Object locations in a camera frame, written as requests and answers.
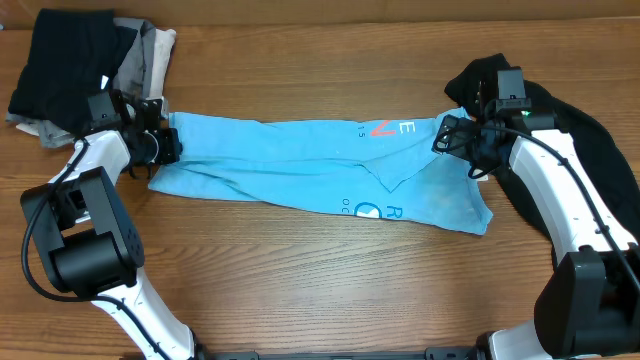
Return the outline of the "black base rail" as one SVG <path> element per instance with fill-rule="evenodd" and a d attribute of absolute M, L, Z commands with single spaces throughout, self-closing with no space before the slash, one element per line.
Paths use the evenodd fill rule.
<path fill-rule="evenodd" d="M 214 360 L 486 360 L 487 355 L 475 346 L 429 347 L 423 351 L 341 352 L 259 354 L 251 352 L 214 353 Z"/>

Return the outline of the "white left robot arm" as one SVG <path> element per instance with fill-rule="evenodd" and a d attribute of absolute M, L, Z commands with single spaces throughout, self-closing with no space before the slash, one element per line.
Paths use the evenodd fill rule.
<path fill-rule="evenodd" d="M 103 92 L 87 102 L 69 162 L 20 198 L 23 274 L 45 298 L 102 309 L 146 359 L 205 359 L 206 348 L 148 279 L 141 237 L 115 189 L 123 172 L 178 161 L 182 145 L 164 124 L 166 101 Z"/>

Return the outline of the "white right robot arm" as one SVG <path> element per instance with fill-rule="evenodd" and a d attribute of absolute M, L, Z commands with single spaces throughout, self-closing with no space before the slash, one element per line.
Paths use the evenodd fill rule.
<path fill-rule="evenodd" d="M 436 152 L 524 184 L 551 237 L 557 266 L 532 320 L 478 341 L 473 359 L 581 359 L 639 350 L 639 245 L 611 214 L 555 115 L 520 110 L 484 123 L 448 115 Z"/>

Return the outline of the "light blue printed t-shirt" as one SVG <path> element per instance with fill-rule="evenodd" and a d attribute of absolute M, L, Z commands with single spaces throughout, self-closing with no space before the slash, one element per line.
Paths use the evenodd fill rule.
<path fill-rule="evenodd" d="M 443 119 L 262 123 L 176 112 L 183 152 L 149 187 L 482 235 L 492 213 L 469 164 L 432 149 Z"/>

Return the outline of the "black garment on right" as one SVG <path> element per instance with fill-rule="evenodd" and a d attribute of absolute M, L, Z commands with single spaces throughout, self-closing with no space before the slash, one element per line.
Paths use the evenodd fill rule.
<path fill-rule="evenodd" d="M 477 96 L 480 83 L 494 82 L 498 71 L 510 67 L 501 53 L 476 59 L 447 83 L 444 92 L 470 115 L 478 117 L 481 113 L 481 102 Z M 639 187 L 630 165 L 609 132 L 596 119 L 554 97 L 541 85 L 526 80 L 524 88 L 535 106 L 555 111 L 569 130 L 576 154 L 599 196 L 620 225 L 638 238 Z M 549 231 L 522 180 L 505 166 L 494 170 L 493 175 L 517 212 L 542 234 L 548 235 Z"/>

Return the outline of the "grey folded garment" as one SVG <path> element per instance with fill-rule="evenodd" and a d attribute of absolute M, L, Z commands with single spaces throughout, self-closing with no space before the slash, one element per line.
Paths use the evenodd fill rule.
<path fill-rule="evenodd" d="M 116 17 L 116 30 L 125 43 L 125 55 L 118 55 L 118 71 L 113 80 L 116 89 L 146 98 L 150 95 L 157 28 L 148 20 Z M 45 148 L 59 148 L 73 142 L 74 136 L 49 120 L 6 113 L 5 121 L 37 136 Z"/>

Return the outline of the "black folded garment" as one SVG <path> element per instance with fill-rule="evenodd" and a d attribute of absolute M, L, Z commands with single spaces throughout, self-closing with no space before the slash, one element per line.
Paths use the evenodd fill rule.
<path fill-rule="evenodd" d="M 136 36 L 114 23 L 111 10 L 42 9 L 8 112 L 86 134 L 93 120 L 88 97 L 102 90 L 104 78 L 115 77 Z"/>

